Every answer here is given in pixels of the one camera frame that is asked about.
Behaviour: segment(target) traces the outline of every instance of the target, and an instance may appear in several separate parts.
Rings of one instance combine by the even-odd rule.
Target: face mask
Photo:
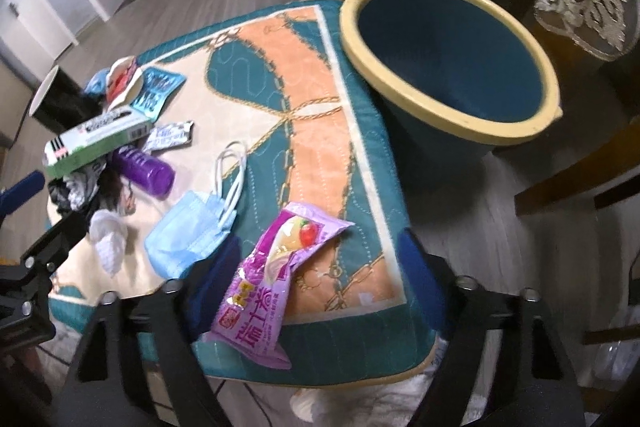
[[[238,175],[223,199],[223,163],[229,157],[237,160]],[[211,193],[189,190],[156,224],[145,239],[145,250],[160,277],[183,279],[191,265],[219,247],[236,219],[245,169],[244,145],[231,142],[216,159]]]

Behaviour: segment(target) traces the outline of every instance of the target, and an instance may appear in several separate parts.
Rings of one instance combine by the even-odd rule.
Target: green box
[[[66,174],[150,133],[153,123],[129,105],[65,131],[44,146],[42,164],[52,178]]]

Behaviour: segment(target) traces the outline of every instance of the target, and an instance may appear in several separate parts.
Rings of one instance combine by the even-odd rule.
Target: plastic basin
[[[384,101],[403,184],[435,188],[562,116],[540,44],[489,0],[345,0],[342,44]]]

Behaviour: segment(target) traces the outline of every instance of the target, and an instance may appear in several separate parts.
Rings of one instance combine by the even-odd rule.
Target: screw
[[[478,288],[478,281],[470,275],[461,275],[456,279],[456,285],[463,290],[473,291]]]
[[[540,293],[533,288],[524,288],[520,292],[520,296],[529,302],[538,302],[540,300]]]
[[[180,288],[182,288],[182,281],[180,279],[169,279],[162,285],[162,291],[164,293],[177,292]]]
[[[100,304],[113,304],[118,298],[118,294],[116,292],[105,292],[100,297]]]

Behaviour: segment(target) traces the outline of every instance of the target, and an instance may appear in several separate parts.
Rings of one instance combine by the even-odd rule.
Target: purple water bottle
[[[175,171],[171,165],[132,145],[114,150],[111,165],[151,196],[162,198],[174,186]]]

